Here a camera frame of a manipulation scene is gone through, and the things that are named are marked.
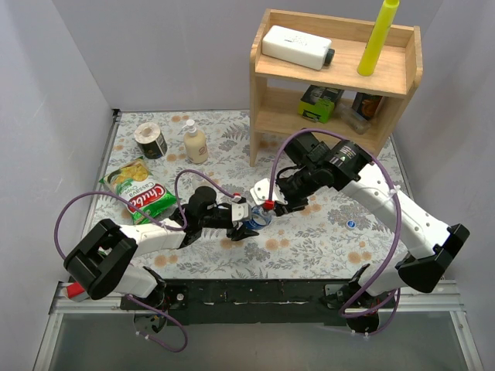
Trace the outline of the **blue label water bottle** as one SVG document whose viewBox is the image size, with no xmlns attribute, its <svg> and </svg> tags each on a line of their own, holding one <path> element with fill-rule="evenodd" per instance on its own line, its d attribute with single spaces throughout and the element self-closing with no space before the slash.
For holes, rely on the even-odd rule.
<svg viewBox="0 0 495 371">
<path fill-rule="evenodd" d="M 263 206 L 253 206 L 251 208 L 251 219 L 243 224 L 251 230 L 262 230 L 271 223 L 265 214 Z"/>
</svg>

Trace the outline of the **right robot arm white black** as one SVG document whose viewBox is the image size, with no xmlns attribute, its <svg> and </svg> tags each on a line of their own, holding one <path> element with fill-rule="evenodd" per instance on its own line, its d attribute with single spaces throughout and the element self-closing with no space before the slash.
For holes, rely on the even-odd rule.
<svg viewBox="0 0 495 371">
<path fill-rule="evenodd" d="M 328 187 L 343 193 L 372 213 L 394 233 L 383 263 L 355 274 L 351 301 L 367 307 L 379 294 L 410 287 L 430 293 L 469 237 L 462 224 L 448 225 L 423 210 L 393 184 L 384 166 L 352 141 L 341 138 L 333 148 L 316 138 L 317 129 L 291 135 L 278 153 L 297 166 L 287 179 L 271 178 L 284 204 L 279 214 L 304 206 L 315 191 Z"/>
</svg>

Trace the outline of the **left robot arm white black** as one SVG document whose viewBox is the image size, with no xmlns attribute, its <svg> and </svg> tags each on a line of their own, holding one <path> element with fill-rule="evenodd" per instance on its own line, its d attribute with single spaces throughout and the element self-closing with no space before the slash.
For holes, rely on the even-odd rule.
<svg viewBox="0 0 495 371">
<path fill-rule="evenodd" d="M 93 300 L 117 292 L 155 309 L 166 301 L 166 281 L 150 267 L 132 265 L 134 257 L 188 247 L 205 228 L 223 229 L 232 241 L 256 237 L 258 232 L 247 226 L 250 218 L 244 197 L 236 194 L 232 203 L 217 203 L 216 192 L 201 186 L 162 222 L 119 226 L 101 220 L 67 254 L 63 266 Z"/>
</svg>

